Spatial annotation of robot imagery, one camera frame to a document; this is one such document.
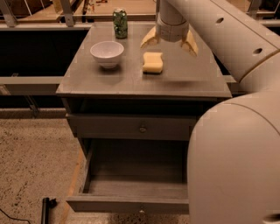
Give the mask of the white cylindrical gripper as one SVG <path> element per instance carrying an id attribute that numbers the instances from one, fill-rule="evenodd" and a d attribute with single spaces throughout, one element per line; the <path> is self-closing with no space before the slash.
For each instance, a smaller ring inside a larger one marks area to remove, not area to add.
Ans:
<path id="1" fill-rule="evenodd" d="M 157 16 L 156 27 L 153 27 L 143 38 L 140 47 L 145 48 L 149 45 L 156 45 L 159 39 L 168 42 L 177 42 L 181 40 L 181 48 L 190 53 L 193 57 L 197 57 L 199 48 L 196 44 L 193 33 L 189 31 L 189 23 L 183 18 L 177 19 L 163 18 Z"/>

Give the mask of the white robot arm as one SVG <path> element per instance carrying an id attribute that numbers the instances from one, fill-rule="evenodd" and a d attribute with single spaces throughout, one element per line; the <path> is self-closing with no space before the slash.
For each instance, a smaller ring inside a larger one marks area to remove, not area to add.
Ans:
<path id="1" fill-rule="evenodd" d="M 191 224 L 279 224 L 280 38 L 227 0 L 158 0 L 146 45 L 191 26 L 238 84 L 210 108 L 188 146 Z"/>

